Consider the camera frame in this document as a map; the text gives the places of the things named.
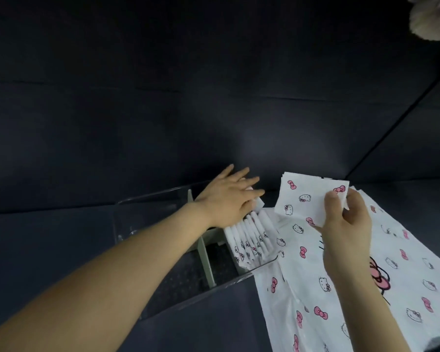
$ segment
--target plush toy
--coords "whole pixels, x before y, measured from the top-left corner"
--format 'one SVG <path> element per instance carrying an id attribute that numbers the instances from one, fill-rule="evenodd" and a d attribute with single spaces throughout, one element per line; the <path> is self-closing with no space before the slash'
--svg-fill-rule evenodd
<path id="1" fill-rule="evenodd" d="M 430 41 L 440 41 L 440 0 L 409 0 L 412 33 Z"/>

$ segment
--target hand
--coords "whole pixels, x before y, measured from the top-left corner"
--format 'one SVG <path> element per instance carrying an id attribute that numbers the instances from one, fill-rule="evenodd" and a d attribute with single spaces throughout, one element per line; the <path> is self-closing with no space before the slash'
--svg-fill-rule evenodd
<path id="1" fill-rule="evenodd" d="M 342 212 L 335 191 L 324 198 L 326 222 L 315 228 L 321 232 L 324 243 L 324 268 L 335 285 L 356 277 L 369 276 L 372 219 L 364 199 L 355 190 L 347 194 L 349 210 Z"/>
<path id="2" fill-rule="evenodd" d="M 256 184 L 259 177 L 244 179 L 249 172 L 245 168 L 231 176 L 233 164 L 224 169 L 196 198 L 209 218 L 210 227 L 225 228 L 238 223 L 250 213 L 255 205 L 255 198 L 264 195 L 264 190 L 246 190 Z"/>

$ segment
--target left hand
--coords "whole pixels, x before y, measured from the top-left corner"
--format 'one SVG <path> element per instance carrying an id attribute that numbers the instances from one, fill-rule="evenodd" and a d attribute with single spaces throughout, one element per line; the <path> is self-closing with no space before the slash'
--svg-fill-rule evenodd
<path id="1" fill-rule="evenodd" d="M 249 168 L 230 175 L 233 164 L 225 168 L 196 198 L 208 217 L 210 227 L 225 228 L 238 223 L 250 213 L 255 205 L 255 198 L 264 195 L 265 191 L 246 190 L 256 184 L 259 177 L 244 179 Z"/>

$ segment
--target forearm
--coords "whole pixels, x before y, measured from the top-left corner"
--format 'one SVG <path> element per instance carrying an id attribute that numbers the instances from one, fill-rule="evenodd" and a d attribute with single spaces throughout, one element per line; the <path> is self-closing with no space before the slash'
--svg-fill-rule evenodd
<path id="1" fill-rule="evenodd" d="M 387 302 L 368 273 L 334 285 L 355 352 L 410 352 Z"/>
<path id="2" fill-rule="evenodd" d="M 82 266 L 0 327 L 1 351 L 112 352 L 209 227 L 193 203 Z"/>

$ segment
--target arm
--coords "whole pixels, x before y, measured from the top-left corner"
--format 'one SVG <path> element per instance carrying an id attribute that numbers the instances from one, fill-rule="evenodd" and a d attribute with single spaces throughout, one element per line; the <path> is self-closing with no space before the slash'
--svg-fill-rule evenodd
<path id="1" fill-rule="evenodd" d="M 230 165 L 194 203 L 88 262 L 0 326 L 2 351 L 116 351 L 155 289 L 212 226 L 227 227 L 254 207 L 263 190 L 239 182 L 248 168 Z"/>
<path id="2" fill-rule="evenodd" d="M 362 196 L 350 189 L 349 211 L 337 194 L 326 194 L 326 222 L 316 227 L 325 245 L 326 272 L 339 296 L 355 352 L 411 352 L 369 271 L 372 221 Z"/>

